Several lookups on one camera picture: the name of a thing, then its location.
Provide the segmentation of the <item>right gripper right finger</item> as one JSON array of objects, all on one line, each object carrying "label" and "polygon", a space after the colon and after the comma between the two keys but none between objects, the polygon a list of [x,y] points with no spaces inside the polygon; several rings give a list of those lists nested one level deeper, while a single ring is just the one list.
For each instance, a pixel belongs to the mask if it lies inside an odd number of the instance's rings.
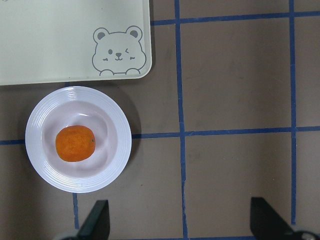
[{"label": "right gripper right finger", "polygon": [[293,240],[295,234],[263,197],[250,200],[250,230],[256,240]]}]

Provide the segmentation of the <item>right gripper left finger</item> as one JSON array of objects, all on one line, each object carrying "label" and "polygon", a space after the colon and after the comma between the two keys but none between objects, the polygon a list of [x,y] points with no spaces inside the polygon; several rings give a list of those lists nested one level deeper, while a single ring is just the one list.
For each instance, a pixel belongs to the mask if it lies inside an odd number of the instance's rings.
[{"label": "right gripper left finger", "polygon": [[79,240],[108,240],[110,212],[108,200],[97,200],[77,233]]}]

